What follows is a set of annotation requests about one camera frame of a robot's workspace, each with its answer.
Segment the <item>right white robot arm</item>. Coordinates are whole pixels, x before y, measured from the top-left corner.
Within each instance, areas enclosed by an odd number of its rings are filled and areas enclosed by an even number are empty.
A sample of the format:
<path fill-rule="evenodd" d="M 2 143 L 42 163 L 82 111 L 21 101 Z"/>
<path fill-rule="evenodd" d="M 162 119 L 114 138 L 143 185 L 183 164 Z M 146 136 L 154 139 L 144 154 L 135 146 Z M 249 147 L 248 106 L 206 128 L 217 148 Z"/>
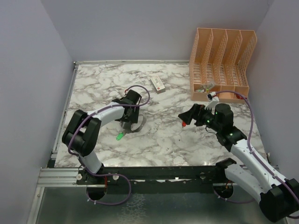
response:
<path fill-rule="evenodd" d="M 259 204 L 271 222 L 277 222 L 299 210 L 299 183 L 287 179 L 272 167 L 251 145 L 247 136 L 234 126 L 234 114 L 227 104 L 217 104 L 215 110 L 194 104 L 178 117 L 187 125 L 206 126 L 216 132 L 218 142 L 236 156 L 248 169 L 233 160 L 218 163 L 215 179 L 231 180 L 244 189 Z"/>

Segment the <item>large grey keyring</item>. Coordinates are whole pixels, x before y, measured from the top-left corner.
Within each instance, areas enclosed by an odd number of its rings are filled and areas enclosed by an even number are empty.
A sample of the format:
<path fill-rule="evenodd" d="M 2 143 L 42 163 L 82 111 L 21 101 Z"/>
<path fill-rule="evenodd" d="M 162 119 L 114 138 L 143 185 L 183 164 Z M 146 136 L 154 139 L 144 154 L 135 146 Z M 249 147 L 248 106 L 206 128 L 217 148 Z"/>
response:
<path fill-rule="evenodd" d="M 128 127 L 128 133 L 138 133 L 142 130 L 147 119 L 144 115 L 139 115 L 137 123 L 131 123 Z"/>

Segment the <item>green key tag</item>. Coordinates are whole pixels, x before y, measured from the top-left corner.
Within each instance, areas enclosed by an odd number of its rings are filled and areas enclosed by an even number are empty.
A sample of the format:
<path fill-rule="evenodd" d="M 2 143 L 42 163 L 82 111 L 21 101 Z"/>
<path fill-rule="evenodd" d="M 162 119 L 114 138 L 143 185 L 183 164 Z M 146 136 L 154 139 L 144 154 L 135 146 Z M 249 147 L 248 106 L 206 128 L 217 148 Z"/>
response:
<path fill-rule="evenodd" d="M 121 132 L 117 135 L 116 140 L 121 140 L 123 138 L 123 136 L 125 135 L 124 132 Z"/>

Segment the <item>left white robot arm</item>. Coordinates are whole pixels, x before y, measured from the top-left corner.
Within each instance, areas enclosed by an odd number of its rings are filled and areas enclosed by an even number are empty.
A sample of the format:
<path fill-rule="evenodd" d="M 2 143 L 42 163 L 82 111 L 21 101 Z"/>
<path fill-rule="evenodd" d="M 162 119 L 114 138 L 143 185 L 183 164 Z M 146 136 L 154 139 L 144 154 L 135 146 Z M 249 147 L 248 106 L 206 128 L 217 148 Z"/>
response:
<path fill-rule="evenodd" d="M 98 159 L 94 149 L 100 128 L 112 121 L 137 123 L 139 103 L 142 97 L 134 90 L 129 90 L 120 99 L 114 99 L 107 106 L 93 112 L 77 110 L 74 112 L 63 136 L 64 143 L 70 152 L 87 168 L 87 179 L 98 184 L 103 180 L 103 163 Z"/>

